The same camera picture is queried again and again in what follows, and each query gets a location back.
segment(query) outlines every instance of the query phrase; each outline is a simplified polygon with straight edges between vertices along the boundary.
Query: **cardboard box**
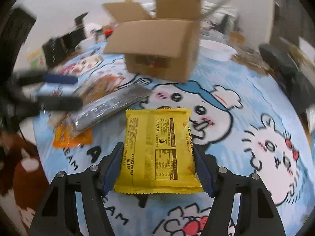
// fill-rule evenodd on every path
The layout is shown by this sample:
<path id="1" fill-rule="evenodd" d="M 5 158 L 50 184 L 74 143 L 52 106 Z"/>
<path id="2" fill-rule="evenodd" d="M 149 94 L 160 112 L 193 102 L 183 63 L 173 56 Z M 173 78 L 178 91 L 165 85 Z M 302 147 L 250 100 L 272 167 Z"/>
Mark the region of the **cardboard box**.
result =
<path id="1" fill-rule="evenodd" d="M 136 2 L 105 3 L 119 26 L 104 53 L 125 54 L 131 73 L 186 82 L 196 66 L 202 0 L 156 0 L 156 17 Z"/>

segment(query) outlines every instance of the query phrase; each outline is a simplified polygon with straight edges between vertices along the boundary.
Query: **pink cheek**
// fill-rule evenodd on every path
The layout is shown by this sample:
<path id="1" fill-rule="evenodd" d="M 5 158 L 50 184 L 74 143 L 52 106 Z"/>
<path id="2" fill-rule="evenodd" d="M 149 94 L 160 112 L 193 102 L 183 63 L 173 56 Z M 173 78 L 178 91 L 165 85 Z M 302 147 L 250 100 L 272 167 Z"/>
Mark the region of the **pink cheek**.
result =
<path id="1" fill-rule="evenodd" d="M 157 93 L 155 93 L 154 97 L 158 100 L 166 100 L 170 98 L 169 93 L 165 92 L 165 91 L 159 91 Z"/>
<path id="2" fill-rule="evenodd" d="M 265 150 L 262 148 L 262 146 L 259 145 L 259 144 L 258 144 L 258 148 L 259 148 L 259 150 L 261 150 L 261 151 L 263 151 L 263 152 L 265 151 Z"/>
<path id="3" fill-rule="evenodd" d="M 287 173 L 289 174 L 289 176 L 293 176 L 293 171 L 291 169 L 288 169 Z"/>
<path id="4" fill-rule="evenodd" d="M 212 125 L 210 124 L 209 127 L 214 127 L 215 126 L 215 122 L 210 116 L 207 116 L 207 115 L 199 116 L 199 123 L 202 123 L 205 120 L 209 120 L 209 121 L 212 122 Z"/>

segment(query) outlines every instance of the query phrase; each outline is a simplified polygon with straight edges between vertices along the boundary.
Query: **red bow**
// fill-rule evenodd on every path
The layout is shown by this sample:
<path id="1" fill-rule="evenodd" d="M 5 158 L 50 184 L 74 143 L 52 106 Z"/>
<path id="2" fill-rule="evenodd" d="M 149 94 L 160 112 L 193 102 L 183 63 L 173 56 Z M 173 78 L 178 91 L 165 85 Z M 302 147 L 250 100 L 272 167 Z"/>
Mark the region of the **red bow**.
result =
<path id="1" fill-rule="evenodd" d="M 293 155 L 293 159 L 294 159 L 295 161 L 297 161 L 297 159 L 300 157 L 299 151 L 296 151 L 296 150 L 295 150 L 295 148 L 294 148 L 294 146 L 292 145 L 290 139 L 286 139 L 286 140 L 285 140 L 285 143 L 286 143 L 287 147 L 288 147 L 289 149 L 291 149 L 292 155 Z"/>

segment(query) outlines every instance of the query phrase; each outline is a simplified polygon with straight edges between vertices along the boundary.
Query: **white bowl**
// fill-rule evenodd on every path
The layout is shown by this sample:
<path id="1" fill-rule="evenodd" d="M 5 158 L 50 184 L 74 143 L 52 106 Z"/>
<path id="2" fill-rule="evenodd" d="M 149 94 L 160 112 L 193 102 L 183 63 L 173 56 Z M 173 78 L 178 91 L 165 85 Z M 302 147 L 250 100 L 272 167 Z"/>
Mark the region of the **white bowl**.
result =
<path id="1" fill-rule="evenodd" d="M 217 61 L 229 61 L 237 53 L 232 47 L 211 40 L 200 40 L 199 52 L 201 55 Z"/>

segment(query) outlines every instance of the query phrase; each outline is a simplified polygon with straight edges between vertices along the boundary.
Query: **cartoon character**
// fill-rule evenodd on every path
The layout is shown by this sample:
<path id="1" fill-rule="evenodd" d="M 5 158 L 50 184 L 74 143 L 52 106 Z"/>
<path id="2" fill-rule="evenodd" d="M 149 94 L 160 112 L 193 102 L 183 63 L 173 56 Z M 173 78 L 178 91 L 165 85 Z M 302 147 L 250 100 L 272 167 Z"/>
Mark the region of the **cartoon character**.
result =
<path id="1" fill-rule="evenodd" d="M 180 236 L 196 236 L 200 235 L 207 222 L 211 207 L 204 210 L 199 210 L 197 203 L 188 205 L 184 209 L 175 207 L 168 212 L 168 216 L 160 221 L 158 226 L 154 229 L 152 235 L 180 235 Z M 227 228 L 228 236 L 234 236 L 235 224 L 233 219 L 230 219 Z"/>
<path id="2" fill-rule="evenodd" d="M 98 66 L 102 62 L 103 58 L 99 55 L 84 57 L 78 63 L 70 64 L 69 66 L 63 67 L 59 71 L 59 73 L 62 75 L 80 76 Z"/>
<path id="3" fill-rule="evenodd" d="M 215 85 L 212 92 L 201 88 L 196 81 L 186 84 L 166 83 L 153 88 L 154 93 L 145 102 L 144 109 L 190 108 L 190 128 L 193 143 L 206 150 L 211 143 L 226 138 L 233 124 L 229 110 L 233 107 L 242 108 L 237 93 Z"/>
<path id="4" fill-rule="evenodd" d="M 125 58 L 114 59 L 110 63 L 106 63 L 104 66 L 94 70 L 90 76 L 104 76 L 104 75 L 116 75 L 124 78 L 120 83 L 118 89 L 129 86 L 132 83 L 141 83 L 144 85 L 150 84 L 152 80 L 150 78 L 138 78 L 138 75 L 129 73 L 126 68 Z"/>
<path id="5" fill-rule="evenodd" d="M 299 152 L 291 143 L 287 132 L 276 131 L 276 124 L 268 114 L 261 115 L 262 127 L 253 125 L 245 130 L 242 139 L 244 152 L 251 152 L 250 164 L 263 180 L 275 204 L 281 205 L 290 195 L 297 193 L 300 178 Z"/>

